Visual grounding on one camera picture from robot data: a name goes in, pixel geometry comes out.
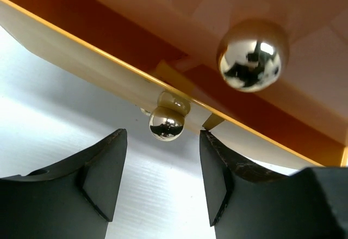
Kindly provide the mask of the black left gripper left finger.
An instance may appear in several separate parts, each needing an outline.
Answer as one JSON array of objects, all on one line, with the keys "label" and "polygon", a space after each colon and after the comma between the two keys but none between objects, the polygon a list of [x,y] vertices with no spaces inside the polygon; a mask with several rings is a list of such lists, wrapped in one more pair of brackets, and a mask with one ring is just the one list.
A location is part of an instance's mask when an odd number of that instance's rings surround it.
[{"label": "black left gripper left finger", "polygon": [[114,218],[127,131],[26,176],[1,178],[1,238],[105,238]]}]

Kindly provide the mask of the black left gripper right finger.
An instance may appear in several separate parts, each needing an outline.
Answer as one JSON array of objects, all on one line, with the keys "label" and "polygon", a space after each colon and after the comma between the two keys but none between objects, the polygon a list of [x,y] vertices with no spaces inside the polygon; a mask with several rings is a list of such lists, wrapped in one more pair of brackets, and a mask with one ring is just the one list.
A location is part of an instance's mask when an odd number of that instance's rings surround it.
[{"label": "black left gripper right finger", "polygon": [[347,238],[347,169],[286,176],[200,133],[209,223],[217,238]]}]

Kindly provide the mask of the beige orange drawer container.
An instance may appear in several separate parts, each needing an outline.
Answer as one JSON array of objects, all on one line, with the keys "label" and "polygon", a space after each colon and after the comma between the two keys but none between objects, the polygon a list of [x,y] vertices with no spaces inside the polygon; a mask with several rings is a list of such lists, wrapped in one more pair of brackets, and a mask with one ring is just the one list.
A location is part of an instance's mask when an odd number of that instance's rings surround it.
[{"label": "beige orange drawer container", "polygon": [[36,56],[255,160],[347,164],[347,0],[1,0]]}]

